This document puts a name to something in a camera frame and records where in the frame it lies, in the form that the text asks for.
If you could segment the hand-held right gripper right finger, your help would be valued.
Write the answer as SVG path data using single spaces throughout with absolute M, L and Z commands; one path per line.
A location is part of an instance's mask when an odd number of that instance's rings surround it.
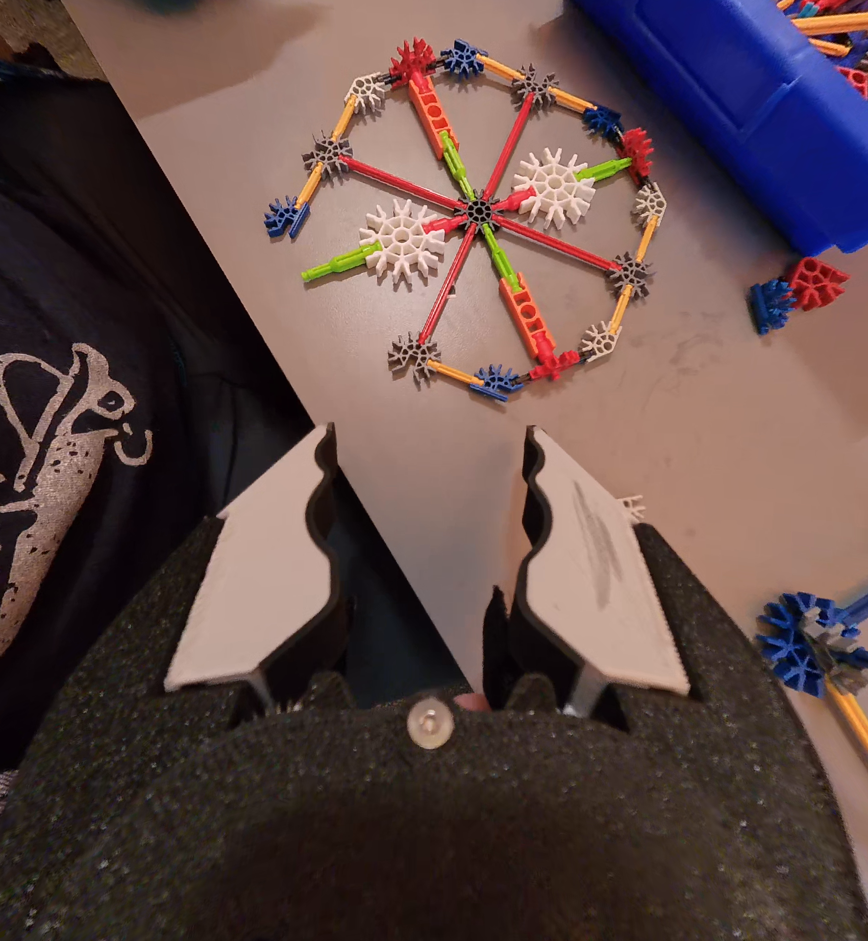
M 631 515 L 541 428 L 526 432 L 523 527 L 531 549 L 513 601 L 513 657 L 588 717 L 611 684 L 687 696 L 690 682 Z

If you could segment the pile of colourful construction pieces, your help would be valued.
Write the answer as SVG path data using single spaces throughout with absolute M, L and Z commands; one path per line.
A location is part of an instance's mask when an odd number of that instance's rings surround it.
M 868 1 L 779 1 L 775 6 L 868 103 Z

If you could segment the red and blue connector piece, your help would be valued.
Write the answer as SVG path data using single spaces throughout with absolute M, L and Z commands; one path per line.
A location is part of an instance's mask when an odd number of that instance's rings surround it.
M 844 293 L 849 278 L 833 265 L 805 257 L 783 276 L 754 284 L 747 298 L 757 334 L 783 328 L 796 310 L 811 311 L 833 303 Z

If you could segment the blue plastic bin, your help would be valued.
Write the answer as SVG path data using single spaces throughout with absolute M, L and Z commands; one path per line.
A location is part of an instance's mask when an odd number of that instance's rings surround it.
M 868 102 L 762 1 L 580 1 L 804 255 L 868 245 Z

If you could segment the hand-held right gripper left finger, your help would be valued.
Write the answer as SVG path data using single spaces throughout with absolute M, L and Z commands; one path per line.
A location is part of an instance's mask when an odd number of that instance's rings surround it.
M 349 613 L 328 543 L 334 424 L 315 427 L 218 515 L 223 522 L 164 689 L 245 683 L 265 711 L 345 658 Z

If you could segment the colourful toy wheel model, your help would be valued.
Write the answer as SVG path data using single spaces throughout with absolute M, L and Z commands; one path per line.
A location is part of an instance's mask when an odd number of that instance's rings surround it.
M 471 184 L 459 141 L 440 99 L 436 80 L 441 74 L 458 80 L 491 74 L 509 84 L 516 118 L 496 166 L 481 189 Z M 400 89 L 406 92 L 435 158 L 457 187 L 456 196 L 439 194 L 356 159 L 346 137 L 350 123 L 357 116 L 379 112 L 387 96 Z M 521 161 L 509 194 L 502 196 L 498 192 L 500 183 L 529 118 L 554 107 L 578 115 L 590 135 L 613 147 L 614 158 L 591 166 L 578 156 L 564 161 L 560 150 L 544 149 L 541 155 L 530 154 Z M 630 302 L 649 293 L 652 273 L 646 253 L 666 212 L 663 192 L 651 178 L 652 153 L 652 141 L 644 129 L 626 129 L 616 111 L 566 92 L 554 74 L 541 75 L 534 65 L 511 68 L 464 40 L 455 40 L 437 51 L 425 39 L 413 38 L 400 45 L 387 70 L 353 80 L 334 128 L 327 135 L 315 135 L 310 150 L 303 155 L 308 179 L 302 191 L 271 202 L 263 224 L 273 241 L 296 239 L 310 216 L 311 201 L 320 183 L 340 181 L 347 174 L 386 186 L 400 196 L 393 200 L 390 211 L 377 206 L 367 214 L 355 248 L 304 270 L 301 278 L 307 284 L 362 267 L 373 272 L 377 280 L 390 276 L 393 285 L 410 285 L 414 276 L 428 281 L 443 260 L 448 235 L 461 231 L 462 239 L 431 311 L 418 334 L 407 333 L 391 343 L 389 368 L 392 373 L 411 373 L 417 386 L 428 384 L 432 376 L 438 375 L 466 386 L 474 394 L 506 403 L 511 394 L 527 385 L 558 380 L 572 368 L 598 364 L 615 352 Z M 640 231 L 640 241 L 635 251 L 607 259 L 548 233 L 550 226 L 562 229 L 567 222 L 578 224 L 590 209 L 595 185 L 622 173 L 636 188 L 631 216 Z M 616 297 L 615 308 L 608 319 L 584 331 L 576 349 L 558 349 L 526 276 L 512 265 L 499 243 L 497 229 L 607 277 Z M 478 239 L 487 247 L 498 277 L 500 298 L 533 362 L 531 370 L 517 372 L 492 364 L 470 373 L 442 359 L 435 331 Z

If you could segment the wheeled toy rod model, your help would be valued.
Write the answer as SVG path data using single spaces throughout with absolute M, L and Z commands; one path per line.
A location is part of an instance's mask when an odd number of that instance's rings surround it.
M 862 625 L 868 592 L 841 606 L 824 596 L 784 593 L 757 618 L 758 652 L 789 689 L 823 700 L 868 770 L 868 718 L 858 695 L 868 685 Z

